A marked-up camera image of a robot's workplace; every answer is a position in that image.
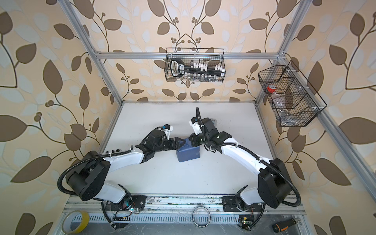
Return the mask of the blue wrapping paper sheet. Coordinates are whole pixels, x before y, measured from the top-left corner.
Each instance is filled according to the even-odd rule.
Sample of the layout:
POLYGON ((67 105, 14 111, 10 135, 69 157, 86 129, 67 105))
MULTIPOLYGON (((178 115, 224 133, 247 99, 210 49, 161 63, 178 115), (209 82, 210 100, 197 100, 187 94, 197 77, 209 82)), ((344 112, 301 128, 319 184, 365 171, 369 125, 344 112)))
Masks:
POLYGON ((200 147, 193 147, 189 138, 176 150, 177 159, 180 163, 200 158, 200 147))

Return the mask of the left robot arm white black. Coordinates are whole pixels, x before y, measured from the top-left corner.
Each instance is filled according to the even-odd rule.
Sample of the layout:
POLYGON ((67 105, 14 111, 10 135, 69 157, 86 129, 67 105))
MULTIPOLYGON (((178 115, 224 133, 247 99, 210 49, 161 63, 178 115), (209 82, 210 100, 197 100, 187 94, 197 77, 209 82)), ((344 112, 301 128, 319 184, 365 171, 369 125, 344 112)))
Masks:
POLYGON ((58 189, 62 193, 78 196, 82 201, 92 199, 121 202, 126 197, 127 190, 119 184, 109 183, 107 175, 130 165, 145 163, 157 152, 179 150, 186 140, 170 138, 171 130, 169 125, 156 127, 138 145, 127 151, 105 154, 89 152, 59 176, 58 189))

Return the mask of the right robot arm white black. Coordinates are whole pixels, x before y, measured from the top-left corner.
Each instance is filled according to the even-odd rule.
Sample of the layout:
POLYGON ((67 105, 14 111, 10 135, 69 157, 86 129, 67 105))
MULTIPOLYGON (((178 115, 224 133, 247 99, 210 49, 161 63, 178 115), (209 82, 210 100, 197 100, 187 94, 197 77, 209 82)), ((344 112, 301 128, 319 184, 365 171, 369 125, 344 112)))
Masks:
POLYGON ((242 146, 232 135, 219 132, 210 118, 193 117, 190 126, 194 133, 189 137, 194 147, 204 146, 207 151, 229 156, 248 169, 256 178, 256 183, 247 185, 236 193, 237 205, 246 210, 256 203, 271 208, 280 204, 297 207, 302 199, 279 158, 273 160, 255 154, 242 146))

